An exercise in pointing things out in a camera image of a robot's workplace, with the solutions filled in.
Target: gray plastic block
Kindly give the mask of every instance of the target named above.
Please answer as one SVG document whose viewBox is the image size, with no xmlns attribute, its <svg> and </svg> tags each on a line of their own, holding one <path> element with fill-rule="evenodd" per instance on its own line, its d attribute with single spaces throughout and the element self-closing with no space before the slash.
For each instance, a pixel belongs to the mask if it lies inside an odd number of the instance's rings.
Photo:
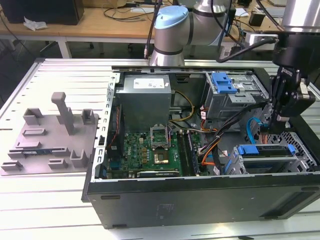
<svg viewBox="0 0 320 240">
<path fill-rule="evenodd" d="M 43 118 L 41 111 L 39 108 L 27 108 L 25 111 L 23 118 L 25 123 L 28 125 L 39 125 L 39 118 Z"/>
<path fill-rule="evenodd" d="M 83 149 L 80 156 L 77 156 L 75 150 L 72 150 L 70 160 L 75 168 L 84 168 L 88 165 L 89 158 Z"/>
<path fill-rule="evenodd" d="M 42 115 L 37 108 L 28 109 L 26 115 L 34 118 L 27 117 L 14 146 L 8 152 L 11 160 L 0 167 L 0 175 L 87 170 L 88 161 L 93 154 L 99 115 L 94 114 L 92 109 L 85 109 L 82 114 L 72 114 L 66 107 L 63 92 L 54 93 L 52 99 L 61 108 L 63 124 L 59 123 L 56 115 Z M 34 123 L 30 119 L 36 119 L 38 124 L 30 124 Z M 72 134 L 66 130 L 70 123 L 73 127 Z"/>
<path fill-rule="evenodd" d="M 44 128 L 34 128 L 34 129 L 26 129 L 22 135 L 27 136 L 43 136 L 46 134 L 46 130 Z"/>
<path fill-rule="evenodd" d="M 58 117 L 58 121 L 60 124 L 64 124 L 65 128 L 69 135 L 72 135 L 74 132 L 74 116 L 70 107 L 66 106 L 65 103 L 66 94 L 64 92 L 54 92 L 51 97 L 51 102 L 56 104 L 60 116 Z"/>
<path fill-rule="evenodd" d="M 83 124 L 95 124 L 95 115 L 92 109 L 83 109 L 81 113 Z"/>
<path fill-rule="evenodd" d="M 48 163 L 51 169 L 66 169 L 68 167 L 68 163 L 63 158 L 54 158 L 49 159 Z"/>
<path fill-rule="evenodd" d="M 1 168 L 5 171 L 20 171 L 23 166 L 19 161 L 6 161 L 1 165 Z"/>
</svg>

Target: black box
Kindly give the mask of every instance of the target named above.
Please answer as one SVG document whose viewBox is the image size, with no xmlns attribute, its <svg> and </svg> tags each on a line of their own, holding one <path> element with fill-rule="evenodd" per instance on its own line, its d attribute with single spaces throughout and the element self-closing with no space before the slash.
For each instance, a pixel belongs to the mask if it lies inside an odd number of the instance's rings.
<svg viewBox="0 0 320 240">
<path fill-rule="evenodd" d="M 260 27 L 265 16 L 266 15 L 264 13 L 253 12 L 253 13 L 251 13 L 251 16 L 249 19 L 249 24 L 251 26 Z"/>
<path fill-rule="evenodd" d="M 0 0 L 4 15 L 12 24 L 24 17 L 47 24 L 77 25 L 84 14 L 82 0 Z"/>
</svg>

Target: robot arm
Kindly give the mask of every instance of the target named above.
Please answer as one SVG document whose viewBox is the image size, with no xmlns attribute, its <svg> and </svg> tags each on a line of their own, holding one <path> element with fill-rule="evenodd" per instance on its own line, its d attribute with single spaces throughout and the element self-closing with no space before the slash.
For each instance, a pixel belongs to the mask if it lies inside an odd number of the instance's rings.
<svg viewBox="0 0 320 240">
<path fill-rule="evenodd" d="M 163 8 L 156 19 L 150 65 L 183 66 L 185 45 L 211 45 L 223 34 L 213 12 L 220 23 L 224 22 L 227 16 L 223 0 L 201 0 L 192 13 L 183 6 Z M 279 69 L 277 75 L 270 78 L 273 112 L 267 127 L 261 129 L 268 134 L 283 132 L 290 117 L 299 116 L 315 102 L 314 94 L 308 91 L 307 76 L 320 67 L 320 1 L 288 1 L 282 26 L 278 24 L 278 28 L 283 31 L 248 34 L 247 49 L 217 60 L 226 62 L 267 43 L 262 49 L 274 50 L 272 61 Z"/>
<path fill-rule="evenodd" d="M 184 6 L 168 6 L 159 11 L 151 66 L 184 66 L 184 46 L 211 45 L 217 39 L 221 28 L 213 17 L 210 1 L 200 0 L 193 12 Z M 215 0 L 213 11 L 222 23 L 226 17 L 224 0 Z"/>
</svg>

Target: white label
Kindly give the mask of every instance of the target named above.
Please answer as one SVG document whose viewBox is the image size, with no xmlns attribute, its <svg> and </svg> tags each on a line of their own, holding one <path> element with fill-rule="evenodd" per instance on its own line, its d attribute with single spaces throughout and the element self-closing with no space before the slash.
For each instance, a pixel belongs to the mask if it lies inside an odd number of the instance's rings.
<svg viewBox="0 0 320 240">
<path fill-rule="evenodd" d="M 244 86 L 242 85 L 242 83 L 234 83 L 233 84 L 233 86 L 234 86 L 234 88 L 236 88 L 236 89 L 243 89 L 244 88 Z"/>
<path fill-rule="evenodd" d="M 206 120 L 206 112 L 205 111 L 201 112 L 201 119 Z"/>
<path fill-rule="evenodd" d="M 213 167 L 213 171 L 216 175 L 220 175 L 220 170 L 216 166 Z"/>
<path fill-rule="evenodd" d="M 134 89 L 164 89 L 163 78 L 136 78 L 133 81 Z"/>
<path fill-rule="evenodd" d="M 222 151 L 222 154 L 220 154 L 219 157 L 228 157 L 228 151 L 227 150 Z"/>
<path fill-rule="evenodd" d="M 23 153 L 24 154 L 37 154 L 36 151 L 24 151 Z"/>
</svg>

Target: black computer side panel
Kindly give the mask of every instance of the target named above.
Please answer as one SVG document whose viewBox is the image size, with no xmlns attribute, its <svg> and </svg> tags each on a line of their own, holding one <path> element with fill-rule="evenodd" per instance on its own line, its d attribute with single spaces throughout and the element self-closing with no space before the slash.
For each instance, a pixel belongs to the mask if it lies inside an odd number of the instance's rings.
<svg viewBox="0 0 320 240">
<path fill-rule="evenodd" d="M 95 182 L 87 195 L 106 228 L 287 219 L 320 197 L 319 175 Z"/>
</svg>

